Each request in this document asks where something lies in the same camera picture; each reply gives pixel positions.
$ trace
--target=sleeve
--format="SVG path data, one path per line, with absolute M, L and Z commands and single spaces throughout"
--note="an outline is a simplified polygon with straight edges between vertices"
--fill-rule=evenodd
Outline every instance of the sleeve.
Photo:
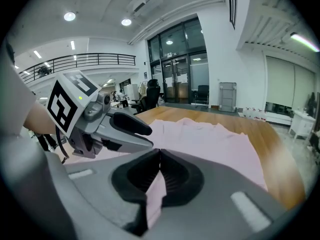
M 0 133 L 19 135 L 36 96 L 15 70 L 5 45 L 0 48 Z

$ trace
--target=gray floor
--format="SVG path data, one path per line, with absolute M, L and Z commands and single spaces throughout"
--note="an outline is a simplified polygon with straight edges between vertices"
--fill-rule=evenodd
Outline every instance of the gray floor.
M 195 111 L 202 111 L 202 112 L 209 112 L 209 113 L 239 117 L 239 114 L 237 112 L 224 112 L 224 111 L 219 111 L 217 109 L 208 108 L 207 106 L 202 106 L 202 105 L 196 106 L 196 105 L 182 104 L 182 103 L 164 103 L 164 104 L 161 104 L 160 106 L 177 108 L 177 109 L 195 110 Z
M 293 156 L 296 166 L 301 175 L 306 195 L 309 195 L 313 189 L 316 178 L 319 175 L 319 154 L 310 151 L 307 148 L 306 140 L 297 138 L 293 142 L 294 136 L 288 134 L 289 127 L 277 124 L 270 124 L 277 132 L 282 142 Z

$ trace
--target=balcony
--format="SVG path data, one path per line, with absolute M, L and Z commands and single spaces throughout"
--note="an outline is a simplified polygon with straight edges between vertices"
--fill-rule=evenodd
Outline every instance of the balcony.
M 29 84 L 60 71 L 104 65 L 135 66 L 136 56 L 117 53 L 73 54 L 41 62 L 20 72 L 19 75 L 26 84 Z

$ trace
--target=office chair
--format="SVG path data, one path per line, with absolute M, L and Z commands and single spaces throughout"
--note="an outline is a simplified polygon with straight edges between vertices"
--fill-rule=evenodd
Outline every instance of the office chair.
M 140 99 L 137 104 L 132 104 L 131 107 L 136 109 L 137 113 L 154 109 L 158 104 L 160 86 L 157 79 L 151 79 L 147 83 L 146 96 Z
M 199 85 L 198 86 L 198 91 L 195 94 L 194 97 L 195 103 L 197 101 L 205 101 L 205 103 L 208 105 L 209 102 L 209 85 Z

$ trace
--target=recessed ceiling light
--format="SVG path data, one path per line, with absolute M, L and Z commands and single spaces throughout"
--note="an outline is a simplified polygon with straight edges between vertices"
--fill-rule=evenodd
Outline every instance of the recessed ceiling light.
M 72 11 L 67 12 L 67 13 L 64 15 L 64 19 L 65 19 L 67 22 L 73 21 L 75 18 L 76 18 L 76 15 L 75 15 L 75 13 L 72 12 Z
M 319 48 L 316 47 L 313 43 L 309 42 L 308 40 L 304 39 L 302 36 L 298 35 L 297 33 L 292 33 L 291 38 L 297 40 L 298 42 L 304 44 L 305 46 L 309 47 L 314 52 L 319 52 Z
M 34 52 L 34 54 L 35 54 L 39 59 L 42 58 L 42 57 L 40 56 L 39 52 L 37 52 L 36 50 L 34 50 L 33 52 Z
M 129 26 L 131 25 L 132 21 L 131 19 L 125 18 L 123 21 L 121 21 L 121 24 L 124 26 Z
M 76 48 L 75 48 L 75 42 L 74 42 L 74 41 L 71 41 L 70 43 L 71 43 L 71 48 L 72 48 L 72 50 L 75 50 L 75 49 L 76 49 Z

